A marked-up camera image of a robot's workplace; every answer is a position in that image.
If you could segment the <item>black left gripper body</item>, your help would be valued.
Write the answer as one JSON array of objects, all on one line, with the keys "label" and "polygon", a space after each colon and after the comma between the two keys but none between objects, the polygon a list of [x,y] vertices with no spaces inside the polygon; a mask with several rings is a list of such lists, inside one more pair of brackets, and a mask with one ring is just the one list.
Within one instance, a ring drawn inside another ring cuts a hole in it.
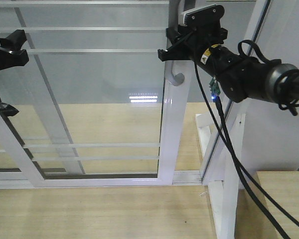
[{"label": "black left gripper body", "polygon": [[21,49],[26,41],[23,29],[15,30],[6,38],[0,38],[0,70],[24,66],[29,61],[27,51]]}]

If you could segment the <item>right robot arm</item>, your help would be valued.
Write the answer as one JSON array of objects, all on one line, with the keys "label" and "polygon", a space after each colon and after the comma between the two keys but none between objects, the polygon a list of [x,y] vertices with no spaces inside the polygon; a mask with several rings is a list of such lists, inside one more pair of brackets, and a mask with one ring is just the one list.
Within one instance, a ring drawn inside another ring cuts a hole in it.
[{"label": "right robot arm", "polygon": [[157,51],[164,61],[191,60],[239,103],[247,98],[276,103],[282,110],[299,107],[299,69],[280,59],[267,59],[251,40],[238,44],[235,54],[223,46],[228,31],[220,20],[193,20],[166,29],[171,46]]}]

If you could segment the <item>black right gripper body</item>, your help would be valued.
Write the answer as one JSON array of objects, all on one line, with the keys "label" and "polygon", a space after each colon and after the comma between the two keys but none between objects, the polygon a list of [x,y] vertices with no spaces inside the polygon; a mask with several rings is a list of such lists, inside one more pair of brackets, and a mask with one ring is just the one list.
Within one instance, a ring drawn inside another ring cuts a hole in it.
[{"label": "black right gripper body", "polygon": [[209,75],[214,75],[216,66],[209,59],[204,62],[202,56],[212,45],[222,45],[228,30],[220,26],[220,21],[197,27],[179,25],[177,29],[167,28],[166,37],[171,46],[157,51],[162,62],[191,60]]}]

